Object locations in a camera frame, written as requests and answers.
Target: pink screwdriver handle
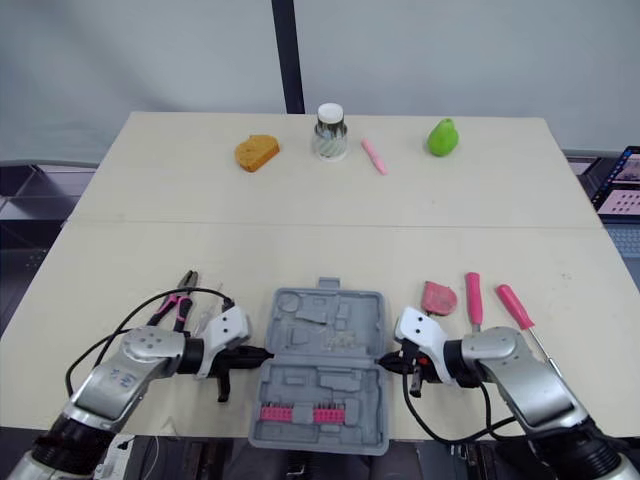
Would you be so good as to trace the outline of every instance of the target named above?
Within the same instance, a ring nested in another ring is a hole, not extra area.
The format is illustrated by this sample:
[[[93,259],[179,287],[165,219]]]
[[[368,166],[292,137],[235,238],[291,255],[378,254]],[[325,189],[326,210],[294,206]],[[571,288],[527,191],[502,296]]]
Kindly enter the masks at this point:
[[[480,296],[480,275],[469,272],[464,276],[467,282],[467,310],[472,325],[482,325],[482,297]]]
[[[496,288],[496,293],[513,319],[518,322],[521,330],[526,330],[535,325],[509,285],[500,285]]]

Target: pliers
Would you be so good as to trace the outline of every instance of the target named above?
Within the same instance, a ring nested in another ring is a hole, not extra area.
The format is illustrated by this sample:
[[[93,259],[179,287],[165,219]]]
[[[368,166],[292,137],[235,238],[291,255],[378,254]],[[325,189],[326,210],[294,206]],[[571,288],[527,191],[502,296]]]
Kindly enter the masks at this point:
[[[196,283],[198,283],[198,272],[189,270],[178,286],[176,288],[184,288],[184,287],[195,287]],[[162,305],[158,309],[156,313],[154,313],[147,325],[158,325],[160,320],[164,318],[164,316],[171,311],[173,307],[178,306],[178,314],[176,316],[176,322],[173,325],[174,332],[182,332],[184,331],[184,325],[187,323],[187,315],[189,314],[189,310],[193,306],[193,300],[189,298],[191,292],[184,293],[172,293],[167,295],[162,301]]]

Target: pink foam insert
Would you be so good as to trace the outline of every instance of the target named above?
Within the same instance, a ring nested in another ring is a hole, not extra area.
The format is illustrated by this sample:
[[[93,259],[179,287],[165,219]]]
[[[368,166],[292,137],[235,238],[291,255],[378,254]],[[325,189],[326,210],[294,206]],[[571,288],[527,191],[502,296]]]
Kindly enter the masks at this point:
[[[344,423],[344,410],[335,408],[314,408],[313,423]]]
[[[292,416],[293,408],[289,407],[262,407],[260,410],[260,420],[291,423]]]

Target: green pear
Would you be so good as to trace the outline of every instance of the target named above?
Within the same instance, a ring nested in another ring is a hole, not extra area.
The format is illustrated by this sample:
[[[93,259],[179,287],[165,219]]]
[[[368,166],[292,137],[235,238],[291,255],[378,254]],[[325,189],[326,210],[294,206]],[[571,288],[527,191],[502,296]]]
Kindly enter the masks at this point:
[[[458,145],[458,131],[450,118],[441,120],[427,138],[429,151],[437,157],[449,155],[456,145]]]

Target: gray tool case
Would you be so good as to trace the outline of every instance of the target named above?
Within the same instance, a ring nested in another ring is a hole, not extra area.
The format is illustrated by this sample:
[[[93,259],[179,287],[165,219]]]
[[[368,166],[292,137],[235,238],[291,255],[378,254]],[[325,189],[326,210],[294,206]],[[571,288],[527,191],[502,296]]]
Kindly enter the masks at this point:
[[[385,348],[384,310],[380,293],[340,290],[337,278],[321,278],[317,289],[279,289],[266,336],[274,358],[260,368],[249,442],[383,455],[389,446],[386,380],[376,359]],[[322,409],[342,420],[318,420],[327,418],[317,416]],[[261,419],[266,410],[287,417]]]

